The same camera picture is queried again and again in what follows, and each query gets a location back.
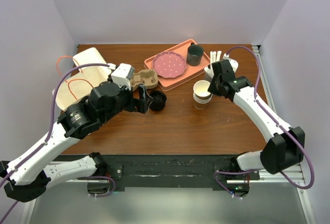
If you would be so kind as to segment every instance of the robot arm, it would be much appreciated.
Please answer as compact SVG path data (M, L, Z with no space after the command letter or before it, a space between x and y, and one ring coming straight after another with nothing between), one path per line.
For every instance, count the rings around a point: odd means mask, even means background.
M283 129L293 135L302 146L305 141L304 131L300 127L292 128L283 121L257 94L258 104L254 98L255 88L244 76L236 78L228 60L213 63L212 67L214 77L208 91L229 98L238 105L258 127L267 142L262 151L239 155L236 158L237 170L266 169L269 173L276 174L301 162L302 152Z
M37 143L17 159L0 163L0 176L10 175L4 189L8 197L27 202L39 197L47 189L67 180L104 175L107 164L99 153L60 165L49 165L65 149L76 144L87 135L97 131L113 116L126 110L146 113L152 98L144 85L139 85L139 99L133 97L130 78L134 68L120 64L106 82L91 90L78 103L70 105L53 125L48 142L45 134ZM41 146L30 159L19 168L16 165Z

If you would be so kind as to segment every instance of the orange bag handle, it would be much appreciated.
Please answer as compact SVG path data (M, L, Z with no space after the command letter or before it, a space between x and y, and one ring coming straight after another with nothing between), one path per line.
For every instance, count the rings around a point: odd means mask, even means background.
M69 82L68 82L68 89L69 89L70 93L72 94L72 96L73 96L76 100L78 100L78 98L76 97L75 94L73 94L73 92L72 92L71 89L70 89L70 83L71 83L72 81L86 81L86 82L87 82L87 83L93 88L93 85L92 85L88 80L86 80L86 79L84 79L84 78L74 78L74 79L69 80Z
M61 74L60 70L58 69L58 63L59 63L60 60L63 59L63 58L71 58L71 59L74 60L74 62L75 62L78 66L80 66L79 63L77 62L77 60L76 60L75 58L73 58L72 56L69 56L69 55L61 56L60 58L57 59L57 62L56 62L56 69L57 69L57 72L58 72L58 74L59 74L60 76L62 76L62 74Z

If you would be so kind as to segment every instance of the pink plate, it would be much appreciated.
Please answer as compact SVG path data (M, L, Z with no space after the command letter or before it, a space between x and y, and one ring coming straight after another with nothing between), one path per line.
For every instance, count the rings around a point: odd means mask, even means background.
M182 75L186 68L186 60L176 52L162 52L153 59L153 69L163 78L176 78Z

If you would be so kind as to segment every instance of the pink tray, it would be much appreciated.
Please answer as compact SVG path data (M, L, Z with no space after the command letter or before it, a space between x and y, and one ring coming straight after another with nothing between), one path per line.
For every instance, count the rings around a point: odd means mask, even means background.
M189 39L183 43L180 43L174 47L169 48L168 50L165 51L174 51L180 55L183 56L184 59L187 59L187 53L188 53L188 47L190 46L191 43L197 44L193 39ZM155 58L156 55L148 58L147 60L144 61L144 67L146 69L153 69L153 59ZM169 91L189 80L192 78L197 77L198 75L201 75L204 73L204 68L208 65L210 65L210 58L206 55L204 52L203 58L201 60L201 63L198 66L190 66L187 64L187 69L185 72L180 75L177 78L158 78L158 83L160 88L163 91Z

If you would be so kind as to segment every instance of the brown wood surface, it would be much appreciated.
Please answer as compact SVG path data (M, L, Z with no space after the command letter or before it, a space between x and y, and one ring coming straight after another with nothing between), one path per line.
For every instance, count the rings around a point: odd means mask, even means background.
M136 72L144 69L145 59L174 44L80 45L78 52L96 47L107 62L131 64ZM202 44L205 52L228 51L235 44ZM237 60L237 76L246 76L253 84L257 66L243 49L231 52ZM193 84L204 74L168 92L165 108L149 110L145 115L123 111L99 131L68 148L66 154L238 154L261 150L265 141L247 115L228 99L214 96L206 109L193 106ZM260 84L258 93L266 101Z

